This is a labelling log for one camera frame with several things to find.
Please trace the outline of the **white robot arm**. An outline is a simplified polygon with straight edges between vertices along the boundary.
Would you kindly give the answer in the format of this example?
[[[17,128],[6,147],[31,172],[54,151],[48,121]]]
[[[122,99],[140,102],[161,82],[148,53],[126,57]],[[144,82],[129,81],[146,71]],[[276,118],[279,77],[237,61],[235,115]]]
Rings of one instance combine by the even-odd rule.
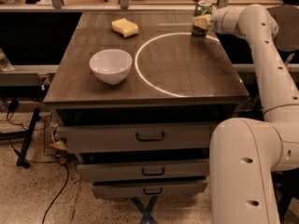
[[[278,24],[257,4],[223,7],[211,29],[247,41],[263,120],[232,118],[214,130],[209,149],[213,224],[280,224],[273,171],[299,167],[299,90],[273,42]]]

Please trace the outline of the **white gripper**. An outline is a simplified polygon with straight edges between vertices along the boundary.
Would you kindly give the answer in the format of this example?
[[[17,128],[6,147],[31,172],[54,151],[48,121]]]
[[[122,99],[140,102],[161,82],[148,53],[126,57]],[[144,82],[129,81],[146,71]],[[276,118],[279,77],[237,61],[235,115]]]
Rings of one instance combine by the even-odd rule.
[[[192,18],[196,28],[207,30],[210,27],[216,34],[234,35],[237,31],[238,11],[235,8],[223,7],[212,14],[200,15]]]

